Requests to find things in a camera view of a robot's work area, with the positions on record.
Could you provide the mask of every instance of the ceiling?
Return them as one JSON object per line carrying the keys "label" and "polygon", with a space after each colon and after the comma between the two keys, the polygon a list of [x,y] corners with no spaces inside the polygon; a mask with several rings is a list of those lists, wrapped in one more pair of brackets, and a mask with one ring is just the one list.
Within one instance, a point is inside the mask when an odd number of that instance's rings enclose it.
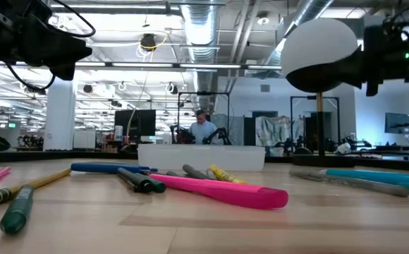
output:
{"label": "ceiling", "polygon": [[[119,4],[132,4],[141,8],[142,14],[112,13],[109,7]],[[101,8],[100,13],[87,13],[86,8],[75,8],[83,14],[97,30],[96,35],[87,39],[87,44],[93,48],[93,55],[84,61],[125,61],[125,62],[167,62],[189,63],[190,56],[184,32],[183,19],[180,16],[145,15],[144,4],[164,4],[163,1],[66,1],[70,5],[93,4]],[[240,10],[244,1],[230,0],[225,6],[218,9],[218,27],[216,43],[219,64],[229,64],[233,42],[236,36],[237,24],[240,20]],[[247,60],[260,60],[269,56],[275,49],[279,40],[276,30],[280,17],[287,16],[295,11],[298,1],[261,1],[258,13],[267,12],[269,22],[260,25],[254,22],[248,43],[242,54],[242,62]],[[381,13],[385,8],[396,4],[396,1],[358,1],[336,0],[322,17],[324,18],[361,18],[364,14],[378,8]],[[248,9],[247,19],[251,15],[252,5]],[[76,33],[90,31],[79,18],[72,13],[55,13],[50,23]],[[148,54],[140,50],[139,40],[147,33],[154,34],[158,46]],[[35,85],[47,84],[51,74],[42,68],[18,68],[18,75],[25,81]],[[241,78],[235,86],[234,95],[246,97],[267,96],[260,93],[259,85],[262,80],[254,78],[243,80]],[[286,84],[285,80],[268,80],[271,84],[270,96],[296,91]],[[175,123],[178,97],[166,91],[166,85],[176,85],[179,91],[196,91],[194,72],[178,71],[122,71],[107,69],[77,69],[74,83],[78,86],[78,101],[76,102],[76,128],[97,128],[110,130],[113,128],[114,111],[119,109],[157,109],[159,110],[157,124],[159,129],[167,130],[168,126]],[[91,85],[93,92],[84,92],[84,86]],[[108,98],[121,102],[122,107],[114,107]],[[185,103],[181,109],[181,123],[193,122],[192,112],[197,109],[195,96],[190,97],[193,103]],[[44,127],[47,99],[46,96],[35,95],[25,91],[25,88],[12,76],[11,72],[0,67],[0,123],[8,120],[23,119],[23,128],[37,130]]]}

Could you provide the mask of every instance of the white shirt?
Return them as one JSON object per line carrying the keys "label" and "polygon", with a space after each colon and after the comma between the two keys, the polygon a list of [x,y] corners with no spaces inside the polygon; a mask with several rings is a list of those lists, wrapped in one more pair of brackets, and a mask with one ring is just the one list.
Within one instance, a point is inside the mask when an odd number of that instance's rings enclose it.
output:
{"label": "white shirt", "polygon": [[[209,137],[214,131],[216,131],[216,129],[217,127],[213,123],[205,121],[202,124],[199,124],[197,122],[192,123],[189,130],[192,135],[195,136],[195,144],[203,145],[203,138]],[[214,143],[216,138],[217,135],[212,139],[212,143]]]}

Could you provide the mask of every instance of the teal marker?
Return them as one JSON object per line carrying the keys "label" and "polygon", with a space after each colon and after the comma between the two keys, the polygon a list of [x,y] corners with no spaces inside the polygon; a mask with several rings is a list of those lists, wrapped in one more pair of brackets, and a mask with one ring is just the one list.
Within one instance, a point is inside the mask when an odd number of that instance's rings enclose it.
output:
{"label": "teal marker", "polygon": [[1,219],[1,230],[6,234],[17,234],[29,219],[34,187],[26,185],[20,191]]}

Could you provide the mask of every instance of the metal frame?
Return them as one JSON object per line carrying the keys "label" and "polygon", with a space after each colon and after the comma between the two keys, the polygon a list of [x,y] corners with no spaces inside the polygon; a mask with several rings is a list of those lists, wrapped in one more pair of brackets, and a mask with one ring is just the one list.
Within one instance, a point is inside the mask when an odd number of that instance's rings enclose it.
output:
{"label": "metal frame", "polygon": [[[316,100],[317,96],[291,96],[290,100],[291,100],[291,138],[293,138],[293,100],[294,99],[308,99],[308,100]],[[324,99],[335,99],[336,100],[336,112],[338,115],[338,143],[340,143],[341,141],[341,119],[340,119],[340,107],[339,107],[339,97],[323,97]]]}
{"label": "metal frame", "polygon": [[230,136],[230,93],[229,92],[179,92],[178,93],[178,125],[179,123],[179,113],[180,113],[180,103],[181,95],[199,95],[199,96],[212,96],[212,95],[226,95],[227,101],[227,117],[226,117],[226,133]]}

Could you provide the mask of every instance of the wooden table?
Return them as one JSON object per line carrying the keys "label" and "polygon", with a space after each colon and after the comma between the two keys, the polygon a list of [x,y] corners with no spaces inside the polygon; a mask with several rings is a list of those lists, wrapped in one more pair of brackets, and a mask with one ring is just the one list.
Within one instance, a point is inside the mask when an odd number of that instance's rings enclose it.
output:
{"label": "wooden table", "polygon": [[[0,188],[73,161],[89,160],[9,164]],[[0,254],[409,253],[409,198],[294,179],[293,167],[266,164],[262,172],[235,173],[287,190],[289,204],[273,211],[171,189],[135,194],[117,176],[73,172],[36,190],[21,233],[0,231]],[[0,205],[0,219],[6,208]]]}

